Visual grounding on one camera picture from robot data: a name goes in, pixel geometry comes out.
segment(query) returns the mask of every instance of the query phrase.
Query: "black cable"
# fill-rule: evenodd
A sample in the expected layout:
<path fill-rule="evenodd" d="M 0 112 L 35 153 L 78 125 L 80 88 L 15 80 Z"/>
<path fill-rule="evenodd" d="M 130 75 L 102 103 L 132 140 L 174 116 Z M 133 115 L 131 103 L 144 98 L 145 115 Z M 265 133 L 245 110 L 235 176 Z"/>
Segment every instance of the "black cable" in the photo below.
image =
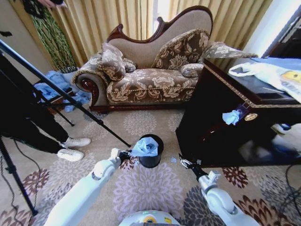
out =
<path fill-rule="evenodd" d="M 33 206 L 33 208 L 35 209 L 35 208 L 36 208 L 36 204 L 37 204 L 38 184 L 39 184 L 40 177 L 41 177 L 41 168 L 40 168 L 40 166 L 38 165 L 38 163 L 37 163 L 35 160 L 33 160 L 32 158 L 30 158 L 29 156 L 27 156 L 26 154 L 24 154 L 24 153 L 20 150 L 20 148 L 19 148 L 19 146 L 18 146 L 18 144 L 17 144 L 17 142 L 16 142 L 15 139 L 14 139 L 14 143 L 15 143 L 15 145 L 16 145 L 18 151 L 19 151 L 25 158 L 27 158 L 27 159 L 33 161 L 34 164 L 36 164 L 36 166 L 37 166 L 38 169 L 39 169 L 39 176 L 38 176 L 38 180 L 37 180 L 37 183 L 36 183 L 36 186 L 35 186 L 35 194 L 34 194 L 34 206 Z M 30 225 L 31 220 L 32 220 L 32 215 L 31 215 L 30 218 L 29 218 L 28 225 Z"/>
<path fill-rule="evenodd" d="M 294 166 L 294 164 L 287 167 L 287 169 L 285 171 L 285 179 L 286 179 L 286 183 L 288 185 L 288 188 L 290 190 L 290 193 L 285 197 L 284 201 L 281 203 L 281 206 L 280 206 L 280 209 L 279 209 L 279 212 L 278 212 L 278 221 L 279 221 L 279 223 L 281 223 L 280 215 L 282 215 L 284 213 L 287 205 L 290 204 L 291 202 L 294 202 L 295 208 L 296 208 L 299 216 L 301 217 L 301 213 L 300 213 L 300 210 L 298 208 L 297 201 L 296 201 L 298 198 L 301 197 L 301 192 L 300 192 L 301 191 L 301 186 L 296 191 L 293 191 L 293 189 L 290 185 L 289 179 L 288 179 L 288 171 L 292 166 Z"/>
<path fill-rule="evenodd" d="M 287 167 L 286 172 L 285 172 L 286 183 L 287 183 L 287 185 L 288 185 L 288 187 L 289 187 L 291 193 L 293 193 L 293 189 L 292 189 L 291 184 L 290 184 L 290 182 L 289 182 L 289 180 L 288 180 L 288 171 L 289 171 L 289 169 L 290 169 L 292 166 L 293 166 L 293 165 L 290 165 L 289 167 Z M 296 210 L 297 210 L 299 216 L 301 217 L 301 212 L 300 212 L 300 210 L 299 210 L 299 208 L 298 208 L 297 201 L 296 201 L 296 198 L 298 198 L 298 197 L 299 197 L 299 196 L 293 195 L 293 202 L 294 202 L 295 208 L 296 208 Z"/>
<path fill-rule="evenodd" d="M 10 205 L 13 207 L 13 209 L 15 210 L 15 215 L 14 215 L 14 220 L 19 223 L 21 226 L 24 226 L 23 223 L 21 221 L 19 221 L 16 216 L 18 214 L 18 208 L 14 205 L 14 201 L 15 201 L 15 193 L 14 193 L 14 190 L 12 189 L 9 181 L 6 179 L 6 177 L 4 176 L 3 174 L 3 156 L 1 155 L 0 157 L 0 165 L 1 165 L 1 176 L 2 178 L 4 179 L 4 181 L 6 182 L 6 184 L 8 185 L 9 189 L 10 189 L 10 192 L 12 194 L 12 199 L 11 199 L 11 203 Z"/>

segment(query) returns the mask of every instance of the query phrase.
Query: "floral upholstery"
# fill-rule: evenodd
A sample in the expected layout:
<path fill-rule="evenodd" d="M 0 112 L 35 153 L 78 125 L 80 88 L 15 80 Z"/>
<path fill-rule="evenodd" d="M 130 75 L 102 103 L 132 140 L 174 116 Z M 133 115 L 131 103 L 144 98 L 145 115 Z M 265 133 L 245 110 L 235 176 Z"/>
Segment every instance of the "floral upholstery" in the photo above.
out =
<path fill-rule="evenodd" d="M 204 65 L 202 64 L 187 64 L 182 66 L 180 71 L 185 77 L 198 77 L 201 74 L 203 67 Z"/>
<path fill-rule="evenodd" d="M 177 70 L 138 69 L 107 88 L 111 104 L 188 101 L 198 78 L 187 78 Z"/>
<path fill-rule="evenodd" d="M 208 43 L 208 37 L 203 29 L 178 35 L 160 49 L 152 67 L 179 70 L 185 64 L 196 63 Z"/>
<path fill-rule="evenodd" d="M 102 61 L 102 56 L 103 56 L 102 51 L 99 51 L 95 55 L 91 56 L 91 58 L 73 76 L 72 84 L 76 83 L 77 78 L 81 74 L 90 73 L 101 77 L 102 80 L 104 81 L 105 86 L 107 87 L 111 80 L 106 73 L 104 73 L 102 70 L 98 68 L 98 65 Z"/>
<path fill-rule="evenodd" d="M 126 57 L 122 57 L 122 61 L 126 69 L 126 73 L 132 73 L 134 70 L 136 70 L 135 63 L 130 59 L 127 59 Z"/>
<path fill-rule="evenodd" d="M 213 42 L 208 45 L 198 63 L 202 63 L 204 58 L 250 58 L 258 57 L 256 54 L 245 53 L 243 51 L 231 48 L 222 42 Z"/>
<path fill-rule="evenodd" d="M 105 42 L 103 44 L 103 57 L 98 68 L 106 73 L 111 80 L 119 81 L 126 75 L 122 56 L 123 54 L 119 49 Z"/>

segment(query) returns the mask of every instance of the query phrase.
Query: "hand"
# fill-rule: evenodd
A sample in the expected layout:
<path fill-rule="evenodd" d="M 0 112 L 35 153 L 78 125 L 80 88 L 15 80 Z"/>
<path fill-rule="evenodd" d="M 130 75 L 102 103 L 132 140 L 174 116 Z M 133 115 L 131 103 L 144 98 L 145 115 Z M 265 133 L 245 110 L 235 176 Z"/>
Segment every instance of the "hand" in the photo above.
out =
<path fill-rule="evenodd" d="M 43 6 L 46 6 L 48 8 L 67 7 L 65 2 L 63 2 L 61 5 L 56 5 L 51 0 L 38 0 L 38 2 L 41 3 Z"/>

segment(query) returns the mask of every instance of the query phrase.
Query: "sofa backrest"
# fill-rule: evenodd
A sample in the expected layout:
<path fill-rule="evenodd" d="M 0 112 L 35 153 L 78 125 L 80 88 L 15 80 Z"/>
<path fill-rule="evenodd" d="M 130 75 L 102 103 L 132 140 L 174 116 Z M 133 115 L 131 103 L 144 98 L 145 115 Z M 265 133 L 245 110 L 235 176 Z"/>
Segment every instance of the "sofa backrest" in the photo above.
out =
<path fill-rule="evenodd" d="M 107 42 L 121 50 L 123 55 L 136 63 L 137 69 L 151 68 L 161 47 L 184 32 L 201 28 L 211 34 L 213 20 L 210 10 L 202 6 L 185 9 L 170 22 L 158 18 L 156 32 L 147 40 L 133 40 L 122 32 L 122 24 L 109 35 Z"/>

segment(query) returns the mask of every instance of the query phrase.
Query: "floral carpet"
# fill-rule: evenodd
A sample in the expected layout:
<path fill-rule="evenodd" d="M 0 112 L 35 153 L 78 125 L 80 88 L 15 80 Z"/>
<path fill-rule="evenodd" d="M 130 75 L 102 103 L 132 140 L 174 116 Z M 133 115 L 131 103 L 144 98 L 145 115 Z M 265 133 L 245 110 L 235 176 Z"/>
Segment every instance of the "floral carpet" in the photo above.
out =
<path fill-rule="evenodd" d="M 126 148 L 81 111 L 75 110 L 64 114 L 75 123 L 74 127 L 59 115 L 55 117 L 71 137 L 92 139 L 90 145 L 78 148 L 85 153 L 84 159 L 79 162 L 68 162 L 58 159 L 54 154 L 19 144 L 20 149 L 41 167 L 36 201 L 39 213 L 31 219 L 30 225 L 33 226 L 42 226 L 53 206 L 79 179 L 90 172 L 97 161 L 107 159 L 112 148 Z M 112 112 L 105 115 L 95 113 L 105 125 L 130 144 L 134 145 L 144 134 L 158 135 L 164 142 L 164 151 L 160 164 L 153 169 L 144 168 L 139 164 L 138 158 L 124 162 L 102 188 L 97 201 L 79 225 L 116 226 L 128 214 L 140 210 L 169 212 L 186 226 L 223 225 L 221 219 L 208 209 L 193 172 L 185 169 L 178 160 L 180 149 L 174 131 L 182 114 L 181 110 Z M 284 138 L 300 149 L 300 139 L 296 139 L 300 134 L 299 124 L 295 125 Z M 17 166 L 30 199 L 34 202 L 35 186 L 39 176 L 36 166 L 17 151 L 12 140 L 4 139 L 4 143 Z M 177 162 L 171 162 L 173 157 L 177 158 Z M 241 210 L 252 216 L 260 225 L 301 225 L 301 217 L 294 204 L 284 203 L 285 199 L 290 198 L 288 196 L 290 188 L 285 180 L 286 168 L 287 166 L 230 167 L 215 170 L 222 175 L 218 181 L 219 187 L 226 190 Z M 289 171 L 293 191 L 301 185 L 300 174 L 300 166 L 293 166 Z M 31 218 L 31 212 L 12 176 L 6 171 L 4 176 L 16 194 L 14 202 L 18 207 L 16 219 L 21 224 L 14 219 L 16 212 L 10 206 L 11 193 L 4 180 L 0 180 L 0 225 L 26 226 Z M 300 200 L 297 200 L 296 204 L 301 207 Z"/>

